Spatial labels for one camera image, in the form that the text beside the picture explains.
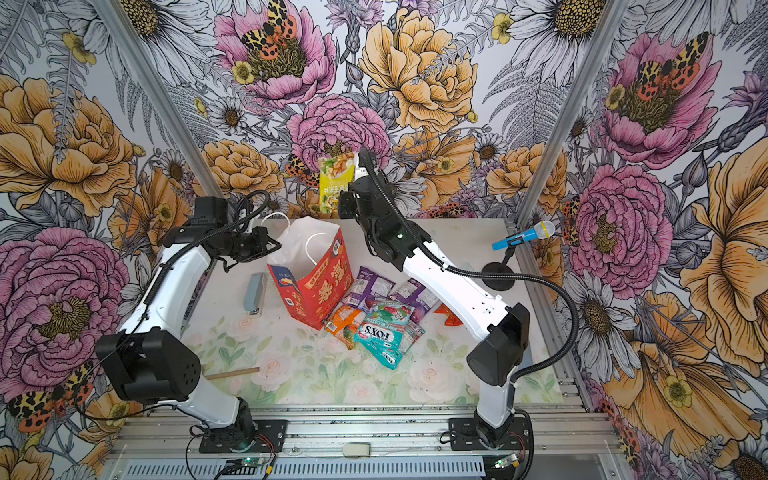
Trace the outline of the yellow snack bag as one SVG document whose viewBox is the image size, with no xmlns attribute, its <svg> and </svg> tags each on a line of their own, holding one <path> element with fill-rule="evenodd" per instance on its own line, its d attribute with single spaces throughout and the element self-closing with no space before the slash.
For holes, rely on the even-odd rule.
<svg viewBox="0 0 768 480">
<path fill-rule="evenodd" d="M 348 152 L 319 162 L 319 210 L 331 214 L 338 209 L 339 197 L 356 175 L 357 154 Z"/>
</svg>

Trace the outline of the red paper gift bag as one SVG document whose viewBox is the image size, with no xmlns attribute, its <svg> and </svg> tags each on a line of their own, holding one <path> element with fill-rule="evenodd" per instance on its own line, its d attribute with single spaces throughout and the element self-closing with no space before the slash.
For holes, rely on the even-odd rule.
<svg viewBox="0 0 768 480">
<path fill-rule="evenodd" d="M 267 257 L 269 272 L 288 314 L 320 330 L 353 282 L 339 225 L 304 217 L 278 237 Z"/>
</svg>

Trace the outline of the teal Fox's candy bag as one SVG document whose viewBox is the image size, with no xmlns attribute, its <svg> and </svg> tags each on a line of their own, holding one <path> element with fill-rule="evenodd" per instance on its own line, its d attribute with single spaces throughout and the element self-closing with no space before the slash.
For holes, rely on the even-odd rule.
<svg viewBox="0 0 768 480">
<path fill-rule="evenodd" d="M 409 321 L 403 331 L 371 322 L 363 322 L 355 333 L 355 341 L 389 370 L 396 370 L 411 346 L 424 335 L 418 324 Z"/>
</svg>

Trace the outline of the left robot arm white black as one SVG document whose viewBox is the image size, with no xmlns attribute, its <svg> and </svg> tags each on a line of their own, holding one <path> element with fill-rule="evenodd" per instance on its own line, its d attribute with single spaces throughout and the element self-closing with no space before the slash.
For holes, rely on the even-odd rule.
<svg viewBox="0 0 768 480">
<path fill-rule="evenodd" d="M 251 447 L 257 427 L 245 400 L 225 394 L 202 374 L 199 357 L 181 340 L 188 306 L 215 262 L 234 266 L 280 249 L 266 228 L 251 221 L 270 195 L 246 195 L 235 213 L 219 197 L 199 197 L 194 214 L 163 241 L 158 270 L 134 312 L 96 343 L 98 365 L 120 399 L 148 407 L 169 405 L 198 420 L 214 443 L 234 452 Z"/>
</svg>

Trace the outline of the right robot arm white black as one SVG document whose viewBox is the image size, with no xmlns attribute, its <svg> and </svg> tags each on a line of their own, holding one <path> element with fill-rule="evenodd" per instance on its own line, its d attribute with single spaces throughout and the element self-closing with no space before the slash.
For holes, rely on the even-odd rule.
<svg viewBox="0 0 768 480">
<path fill-rule="evenodd" d="M 514 418 L 509 377 L 524 357 L 530 313 L 451 272 L 452 263 L 430 235 L 397 209 L 375 154 L 362 149 L 357 164 L 360 171 L 340 196 L 339 215 L 355 219 L 369 252 L 424 285 L 477 341 L 466 357 L 480 381 L 474 440 L 487 449 L 501 448 Z"/>
</svg>

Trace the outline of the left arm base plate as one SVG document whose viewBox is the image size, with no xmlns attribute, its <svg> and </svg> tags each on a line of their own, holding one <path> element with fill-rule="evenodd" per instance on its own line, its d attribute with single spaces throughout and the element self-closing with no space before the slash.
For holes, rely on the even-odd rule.
<svg viewBox="0 0 768 480">
<path fill-rule="evenodd" d="M 213 429 L 201 440 L 202 454 L 225 453 L 280 453 L 283 449 L 286 420 L 255 420 L 250 427 L 240 428 L 233 424 Z"/>
</svg>

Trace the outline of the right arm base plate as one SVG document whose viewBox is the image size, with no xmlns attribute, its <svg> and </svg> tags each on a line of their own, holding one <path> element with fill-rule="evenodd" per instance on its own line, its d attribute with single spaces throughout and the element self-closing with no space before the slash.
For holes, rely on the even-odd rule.
<svg viewBox="0 0 768 480">
<path fill-rule="evenodd" d="M 448 420 L 447 441 L 453 451 L 529 450 L 533 428 L 528 417 L 508 418 L 501 427 L 492 427 L 479 417 L 455 417 Z"/>
</svg>

